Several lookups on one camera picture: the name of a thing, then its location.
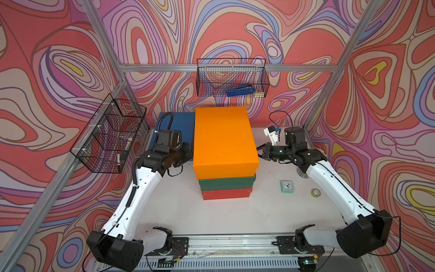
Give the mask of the yellow tape roll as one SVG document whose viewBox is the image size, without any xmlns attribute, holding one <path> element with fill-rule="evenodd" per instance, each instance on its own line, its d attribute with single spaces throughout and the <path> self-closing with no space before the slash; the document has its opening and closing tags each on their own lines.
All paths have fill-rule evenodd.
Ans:
<svg viewBox="0 0 435 272">
<path fill-rule="evenodd" d="M 317 188 L 313 188 L 311 191 L 311 196 L 314 198 L 319 198 L 321 196 L 321 191 Z"/>
</svg>

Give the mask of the orange shoebox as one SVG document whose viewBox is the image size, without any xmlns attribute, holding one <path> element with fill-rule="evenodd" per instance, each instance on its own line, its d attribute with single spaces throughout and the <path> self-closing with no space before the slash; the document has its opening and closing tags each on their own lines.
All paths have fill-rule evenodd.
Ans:
<svg viewBox="0 0 435 272">
<path fill-rule="evenodd" d="M 245 107 L 197 108 L 193 170 L 198 180 L 253 177 L 259 157 Z"/>
</svg>

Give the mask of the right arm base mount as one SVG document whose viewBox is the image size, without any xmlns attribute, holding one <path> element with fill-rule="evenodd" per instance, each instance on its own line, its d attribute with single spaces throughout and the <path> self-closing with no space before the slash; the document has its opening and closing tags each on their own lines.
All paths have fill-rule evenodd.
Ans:
<svg viewBox="0 0 435 272">
<path fill-rule="evenodd" d="M 323 246 L 313 246 L 301 235 L 277 236 L 271 244 L 279 249 L 281 255 L 307 255 L 322 256 L 325 253 Z"/>
</svg>

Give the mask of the metal cup of pencils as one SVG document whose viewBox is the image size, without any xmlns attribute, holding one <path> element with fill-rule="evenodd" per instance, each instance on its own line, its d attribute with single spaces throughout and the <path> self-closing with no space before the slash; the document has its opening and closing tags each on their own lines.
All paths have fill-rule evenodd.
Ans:
<svg viewBox="0 0 435 272">
<path fill-rule="evenodd" d="M 297 171 L 297 174 L 301 178 L 303 178 L 303 179 L 308 179 L 309 178 L 309 176 L 306 173 L 304 173 L 299 167 L 296 168 L 296 171 Z"/>
</svg>

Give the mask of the small mint green clock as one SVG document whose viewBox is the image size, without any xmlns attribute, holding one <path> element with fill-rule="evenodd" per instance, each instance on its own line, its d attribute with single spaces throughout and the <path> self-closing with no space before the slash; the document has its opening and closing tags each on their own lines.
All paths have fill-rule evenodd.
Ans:
<svg viewBox="0 0 435 272">
<path fill-rule="evenodd" d="M 291 180 L 281 180 L 280 189 L 282 193 L 293 193 L 295 191 L 295 187 Z"/>
</svg>

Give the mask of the red shoebox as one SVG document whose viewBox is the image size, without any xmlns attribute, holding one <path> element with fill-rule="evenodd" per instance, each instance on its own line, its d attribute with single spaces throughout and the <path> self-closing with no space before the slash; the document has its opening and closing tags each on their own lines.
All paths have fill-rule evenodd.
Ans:
<svg viewBox="0 0 435 272">
<path fill-rule="evenodd" d="M 230 189 L 230 190 L 210 190 L 203 191 L 202 197 L 205 201 L 217 199 L 249 198 L 252 188 Z"/>
</svg>

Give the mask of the marker in left basket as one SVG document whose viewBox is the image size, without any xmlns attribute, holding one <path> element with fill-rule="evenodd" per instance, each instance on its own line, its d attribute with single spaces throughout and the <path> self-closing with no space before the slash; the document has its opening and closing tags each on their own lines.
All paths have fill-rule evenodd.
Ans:
<svg viewBox="0 0 435 272">
<path fill-rule="evenodd" d="M 121 157 L 120 154 L 117 154 L 117 172 L 121 173 L 122 172 L 122 167 L 121 167 Z"/>
</svg>

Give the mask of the blue shoebox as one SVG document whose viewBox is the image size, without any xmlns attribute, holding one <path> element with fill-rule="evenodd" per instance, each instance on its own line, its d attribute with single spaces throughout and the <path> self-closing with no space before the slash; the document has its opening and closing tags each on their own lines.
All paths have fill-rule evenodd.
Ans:
<svg viewBox="0 0 435 272">
<path fill-rule="evenodd" d="M 157 122 L 159 122 L 164 115 L 164 112 L 159 114 L 159 118 Z M 181 131 L 183 142 L 187 142 L 190 146 L 192 153 L 194 152 L 194 128 L 195 128 L 195 116 L 194 112 L 176 112 L 173 113 L 173 122 L 171 125 L 171 130 L 179 130 Z M 165 117 L 165 119 L 161 123 L 161 129 L 166 129 L 170 117 Z M 150 144 L 148 145 L 148 149 L 151 148 L 154 140 L 156 138 L 156 133 L 153 131 L 153 135 L 150 140 Z"/>
</svg>

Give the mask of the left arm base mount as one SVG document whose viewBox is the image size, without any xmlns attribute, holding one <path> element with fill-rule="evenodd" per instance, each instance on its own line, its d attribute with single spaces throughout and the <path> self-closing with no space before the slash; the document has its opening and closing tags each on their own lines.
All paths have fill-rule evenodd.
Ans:
<svg viewBox="0 0 435 272">
<path fill-rule="evenodd" d="M 175 236 L 172 238 L 171 245 L 169 247 L 164 247 L 163 249 L 154 250 L 148 253 L 147 257 L 169 257 L 176 256 L 182 257 L 188 254 L 189 238 L 186 236 Z"/>
</svg>

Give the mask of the blue stapler in basket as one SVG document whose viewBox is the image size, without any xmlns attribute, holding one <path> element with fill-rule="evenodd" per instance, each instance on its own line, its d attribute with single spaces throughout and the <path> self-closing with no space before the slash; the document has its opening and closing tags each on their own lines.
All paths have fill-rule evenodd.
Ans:
<svg viewBox="0 0 435 272">
<path fill-rule="evenodd" d="M 246 96 L 256 92 L 256 88 L 250 84 L 244 84 L 229 88 L 226 91 L 227 97 Z"/>
</svg>

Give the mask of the aluminium rail front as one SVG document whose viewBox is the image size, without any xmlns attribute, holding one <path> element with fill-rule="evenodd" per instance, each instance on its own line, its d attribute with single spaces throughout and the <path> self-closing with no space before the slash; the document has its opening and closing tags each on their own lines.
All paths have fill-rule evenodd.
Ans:
<svg viewBox="0 0 435 272">
<path fill-rule="evenodd" d="M 379 272 L 370 256 L 353 259 L 340 249 L 315 246 L 305 253 L 294 249 L 292 233 L 174 235 L 172 246 L 132 250 L 96 257 L 94 272 Z"/>
</svg>

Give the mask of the green shoebox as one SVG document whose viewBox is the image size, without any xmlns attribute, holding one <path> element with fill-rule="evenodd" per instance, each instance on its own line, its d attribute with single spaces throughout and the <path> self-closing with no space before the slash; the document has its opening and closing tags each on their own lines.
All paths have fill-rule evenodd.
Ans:
<svg viewBox="0 0 435 272">
<path fill-rule="evenodd" d="M 199 180 L 201 191 L 249 189 L 253 187 L 256 175 L 252 177 L 235 177 L 224 179 Z"/>
</svg>

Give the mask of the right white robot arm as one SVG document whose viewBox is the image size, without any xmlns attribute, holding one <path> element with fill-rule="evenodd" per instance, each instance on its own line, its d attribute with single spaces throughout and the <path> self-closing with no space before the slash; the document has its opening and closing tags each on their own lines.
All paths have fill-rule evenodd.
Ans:
<svg viewBox="0 0 435 272">
<path fill-rule="evenodd" d="M 307 252 L 315 246 L 340 248 L 352 258 L 370 254 L 386 245 L 393 216 L 378 210 L 359 196 L 334 170 L 325 154 L 309 148 L 302 128 L 285 128 L 284 145 L 279 145 L 280 130 L 275 126 L 264 129 L 269 141 L 257 147 L 261 159 L 293 164 L 301 176 L 306 175 L 332 200 L 339 210 L 344 226 L 319 228 L 305 225 L 295 231 L 295 250 Z"/>
</svg>

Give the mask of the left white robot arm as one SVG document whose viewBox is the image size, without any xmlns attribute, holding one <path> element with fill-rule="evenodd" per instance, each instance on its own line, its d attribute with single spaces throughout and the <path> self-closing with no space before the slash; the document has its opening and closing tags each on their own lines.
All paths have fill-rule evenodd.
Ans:
<svg viewBox="0 0 435 272">
<path fill-rule="evenodd" d="M 132 164 L 132 182 L 118 208 L 100 231 L 92 231 L 86 243 L 96 261 L 125 272 L 132 272 L 141 258 L 152 252 L 169 253 L 173 232 L 153 227 L 142 238 L 135 238 L 139 217 L 153 190 L 171 167 L 182 168 L 193 157 L 178 130 L 160 129 L 151 148 Z"/>
</svg>

